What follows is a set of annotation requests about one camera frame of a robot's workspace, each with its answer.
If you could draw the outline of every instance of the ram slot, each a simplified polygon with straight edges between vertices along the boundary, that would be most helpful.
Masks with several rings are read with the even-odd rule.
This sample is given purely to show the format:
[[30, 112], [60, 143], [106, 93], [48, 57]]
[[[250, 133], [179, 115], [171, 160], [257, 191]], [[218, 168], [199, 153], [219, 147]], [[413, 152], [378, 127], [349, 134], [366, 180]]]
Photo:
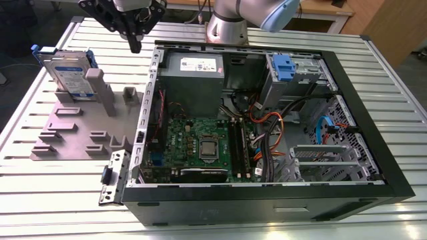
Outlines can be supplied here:
[[229, 149], [231, 156], [231, 172], [235, 177], [242, 175], [242, 165], [241, 165], [241, 152], [239, 152], [239, 132], [237, 131], [237, 123], [230, 121], [229, 123]]
[[239, 152], [239, 163], [241, 163], [241, 173], [247, 177], [249, 172], [249, 149], [247, 149], [247, 138], [246, 138], [246, 125], [243, 122], [235, 123], [235, 130], [238, 135], [238, 152]]

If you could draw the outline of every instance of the metal bracket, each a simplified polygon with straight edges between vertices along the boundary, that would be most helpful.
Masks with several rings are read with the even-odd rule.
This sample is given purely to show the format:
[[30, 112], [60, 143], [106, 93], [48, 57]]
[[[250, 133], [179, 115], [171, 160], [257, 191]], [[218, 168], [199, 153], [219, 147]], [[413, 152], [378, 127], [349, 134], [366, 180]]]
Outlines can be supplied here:
[[122, 195], [127, 184], [130, 162], [131, 154], [126, 150], [113, 152], [110, 163], [102, 173], [99, 206], [123, 206]]

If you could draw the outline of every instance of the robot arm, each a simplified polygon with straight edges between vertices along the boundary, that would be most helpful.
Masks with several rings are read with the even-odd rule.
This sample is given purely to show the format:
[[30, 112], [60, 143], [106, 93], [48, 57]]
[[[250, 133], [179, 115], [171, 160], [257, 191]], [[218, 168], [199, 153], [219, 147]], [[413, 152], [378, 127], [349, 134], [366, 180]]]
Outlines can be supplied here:
[[119, 31], [133, 53], [167, 11], [166, 0], [81, 0], [81, 8], [111, 32]]
[[281, 31], [299, 8], [301, 0], [217, 0], [207, 26], [210, 42], [242, 45], [249, 40], [249, 20], [267, 32]]
[[[301, 0], [217, 0], [207, 27], [210, 42], [242, 45], [249, 40], [247, 20], [269, 32], [290, 22]], [[119, 31], [133, 53], [167, 11], [167, 0], [81, 0], [81, 8], [111, 31]]]

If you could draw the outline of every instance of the wooden desk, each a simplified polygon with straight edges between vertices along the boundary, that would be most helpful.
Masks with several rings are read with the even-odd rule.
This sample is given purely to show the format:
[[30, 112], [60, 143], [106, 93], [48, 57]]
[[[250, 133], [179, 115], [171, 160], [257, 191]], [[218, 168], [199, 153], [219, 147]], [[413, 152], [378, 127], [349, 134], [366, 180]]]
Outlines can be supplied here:
[[[214, 9], [215, 0], [211, 0], [211, 6]], [[355, 14], [347, 3], [343, 8], [331, 5], [331, 1], [326, 0], [306, 0], [301, 3], [302, 5], [302, 16], [303, 19], [327, 20], [334, 23], [330, 26], [327, 33], [339, 34], [343, 26], [347, 22], [349, 17]], [[199, 10], [198, 0], [167, 0], [169, 9], [183, 9], [183, 10]], [[206, 4], [203, 11], [209, 11], [209, 4]], [[297, 11], [294, 18], [299, 17], [299, 11]]]

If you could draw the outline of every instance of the power supply label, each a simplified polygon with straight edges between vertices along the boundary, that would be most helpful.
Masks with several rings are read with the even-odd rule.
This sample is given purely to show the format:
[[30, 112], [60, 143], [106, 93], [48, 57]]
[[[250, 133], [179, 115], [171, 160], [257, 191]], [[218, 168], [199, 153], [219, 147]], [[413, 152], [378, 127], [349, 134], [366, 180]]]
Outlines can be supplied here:
[[73, 96], [82, 98], [94, 96], [94, 90], [90, 82], [85, 79], [82, 67], [56, 66], [55, 70], [60, 77], [59, 80]]
[[181, 59], [182, 71], [217, 72], [217, 60], [213, 58], [191, 58]]

